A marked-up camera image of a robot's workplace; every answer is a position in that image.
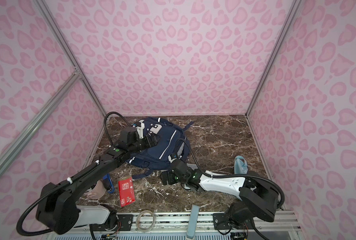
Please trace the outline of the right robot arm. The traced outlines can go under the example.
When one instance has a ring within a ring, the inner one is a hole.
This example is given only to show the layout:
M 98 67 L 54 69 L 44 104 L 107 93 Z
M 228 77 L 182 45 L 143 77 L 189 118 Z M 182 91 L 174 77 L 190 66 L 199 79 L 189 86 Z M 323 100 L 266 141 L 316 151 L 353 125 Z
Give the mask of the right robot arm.
M 259 218 L 274 222 L 277 209 L 285 201 L 283 190 L 273 181 L 257 174 L 222 175 L 201 169 L 192 169 L 181 160 L 174 160 L 171 169 L 160 174 L 163 185 L 181 184 L 194 192 L 220 192 L 235 196 L 239 202 L 225 212 L 226 223 L 232 228 Z

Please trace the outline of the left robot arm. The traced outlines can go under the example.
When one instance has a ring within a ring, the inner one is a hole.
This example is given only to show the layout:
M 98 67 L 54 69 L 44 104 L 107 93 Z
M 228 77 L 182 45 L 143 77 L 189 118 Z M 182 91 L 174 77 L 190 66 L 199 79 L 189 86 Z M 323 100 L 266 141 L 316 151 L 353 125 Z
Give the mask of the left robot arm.
M 116 210 L 95 206 L 90 213 L 77 206 L 79 198 L 106 174 L 143 150 L 155 147 L 161 137 L 153 132 L 140 137 L 134 127 L 124 128 L 114 145 L 97 157 L 80 173 L 59 184 L 47 184 L 42 189 L 36 219 L 57 234 L 65 234 L 73 227 L 101 225 L 110 230 L 118 225 Z

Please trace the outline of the red booklet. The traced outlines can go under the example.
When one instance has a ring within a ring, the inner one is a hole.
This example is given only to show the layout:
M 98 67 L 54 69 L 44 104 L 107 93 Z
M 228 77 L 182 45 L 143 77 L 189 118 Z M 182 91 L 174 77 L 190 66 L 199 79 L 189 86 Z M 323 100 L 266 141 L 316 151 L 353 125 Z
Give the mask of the red booklet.
M 118 181 L 119 185 L 119 196 L 120 196 L 120 205 L 121 207 L 125 207 L 130 205 L 136 201 L 135 190 L 133 185 L 133 178 L 126 177 L 121 178 Z

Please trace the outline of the navy blue student backpack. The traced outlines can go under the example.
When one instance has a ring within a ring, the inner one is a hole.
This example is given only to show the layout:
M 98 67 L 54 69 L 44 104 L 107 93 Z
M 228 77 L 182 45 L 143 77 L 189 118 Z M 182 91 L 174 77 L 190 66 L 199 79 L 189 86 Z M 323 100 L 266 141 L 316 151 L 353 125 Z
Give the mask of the navy blue student backpack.
M 175 159 L 188 162 L 190 143 L 185 132 L 194 122 L 181 128 L 163 118 L 148 117 L 142 120 L 145 123 L 144 135 L 154 133 L 160 136 L 160 140 L 157 146 L 143 150 L 127 161 L 130 165 L 147 169 L 143 174 L 133 175 L 134 180 L 146 178 L 157 170 L 169 170 Z

